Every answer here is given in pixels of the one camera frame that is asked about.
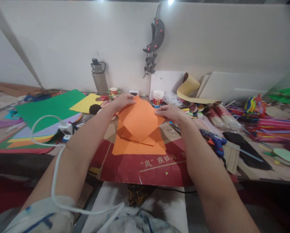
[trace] power cord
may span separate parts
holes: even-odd
[[[184,194],[192,194],[192,193],[196,193],[197,191],[188,191],[188,192],[185,192],[185,191],[180,191],[180,190],[176,190],[176,189],[168,189],[168,188],[160,188],[160,187],[156,187],[157,189],[161,189],[161,190],[166,190],[166,191],[176,191],[176,192],[179,192],[179,193],[184,193]]]
[[[53,203],[63,209],[63,210],[67,210],[67,211],[70,211],[70,212],[75,212],[75,213],[81,213],[81,214],[85,214],[85,215],[97,215],[97,214],[103,214],[105,212],[108,212],[110,210],[114,210],[116,209],[113,214],[108,218],[108,220],[104,223],[104,225],[98,230],[98,232],[103,232],[105,231],[109,225],[114,221],[114,219],[118,216],[118,214],[121,212],[121,210],[124,208],[124,202],[114,206],[114,207],[111,207],[111,208],[108,208],[108,209],[105,209],[105,210],[101,210],[101,211],[96,211],[96,212],[92,212],[92,211],[87,211],[87,210],[83,210],[83,209],[79,209],[79,208],[74,208],[74,207],[70,207],[70,206],[66,206],[66,205],[62,205],[60,203],[57,202],[56,200],[56,196],[55,196],[55,187],[56,187],[56,180],[57,180],[57,172],[58,172],[58,166],[59,166],[59,163],[60,163],[60,159],[61,159],[61,156],[62,156],[62,153],[64,151],[64,149],[66,148],[66,145],[65,144],[57,144],[57,145],[50,145],[50,144],[44,144],[44,143],[40,143],[40,142],[37,142],[34,140],[33,138],[33,133],[34,133],[34,130],[35,130],[35,127],[36,125],[43,119],[43,118],[46,118],[46,117],[55,117],[57,118],[59,121],[60,121],[60,124],[65,126],[67,123],[62,121],[59,117],[57,116],[54,116],[54,115],[47,115],[47,116],[43,116],[41,117],[39,120],[37,120],[35,122],[35,124],[32,126],[32,129],[31,129],[31,135],[30,135],[30,138],[31,140],[38,144],[38,145],[41,145],[41,146],[48,146],[48,147],[62,147],[62,149],[60,150],[60,152],[58,153],[57,155],[57,160],[56,160],[56,163],[55,163],[55,167],[54,167],[54,174],[53,174],[53,180],[52,180],[52,187],[51,187],[51,199],[53,201]]]

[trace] glue gun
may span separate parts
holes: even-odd
[[[215,135],[209,131],[206,131],[204,129],[200,129],[200,132],[204,138],[208,139],[207,142],[210,142],[210,141],[213,142],[213,144],[215,146],[215,150],[214,150],[215,154],[219,158],[223,158],[224,157],[223,145],[225,145],[227,143],[227,140],[224,138],[220,138],[217,135]]]

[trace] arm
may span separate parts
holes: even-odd
[[[120,95],[77,130],[67,142],[58,168],[56,196],[69,196],[77,203],[90,162],[105,135],[113,115],[126,105],[135,103],[132,98],[133,95]],[[21,210],[51,196],[56,158],[51,161]]]
[[[179,123],[187,170],[198,191],[210,232],[259,232],[224,166],[197,125],[172,105],[160,107],[156,114]]]

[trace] orange paper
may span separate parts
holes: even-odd
[[[118,131],[124,128],[123,123],[118,121]],[[164,145],[160,130],[158,127],[150,134],[150,138],[155,141],[153,146],[142,144],[136,141],[129,141],[121,138],[118,134],[116,136],[115,145],[113,147],[112,153],[114,155],[121,154],[166,154],[166,147]]]
[[[126,127],[124,127],[122,121],[119,119],[118,120],[120,122],[120,125],[122,125],[121,128],[117,128],[117,134],[119,135],[119,137],[122,137],[122,138],[125,138],[125,139],[128,139],[128,140],[131,140],[131,141],[137,141],[136,137],[134,137],[127,129]],[[139,142],[139,143],[142,143],[142,144],[147,144],[147,145],[151,145],[151,146],[154,146],[155,145],[155,140],[153,138],[150,137],[150,135],[145,138],[143,141]]]
[[[41,139],[37,140],[37,142],[44,143],[49,141],[50,139]],[[18,141],[18,142],[12,142],[7,148],[15,148],[15,147],[21,147],[21,146],[29,146],[35,144],[33,141]]]
[[[155,115],[155,109],[149,102],[135,96],[135,104],[125,107],[118,114],[126,129],[138,142],[147,138],[164,121],[162,116]]]

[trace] water bottle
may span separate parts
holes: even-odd
[[[92,76],[94,79],[94,83],[97,89],[97,94],[99,95],[108,95],[108,87],[105,77],[105,69],[106,69],[106,63],[103,61],[98,61],[97,58],[92,59],[91,63],[92,67]]]

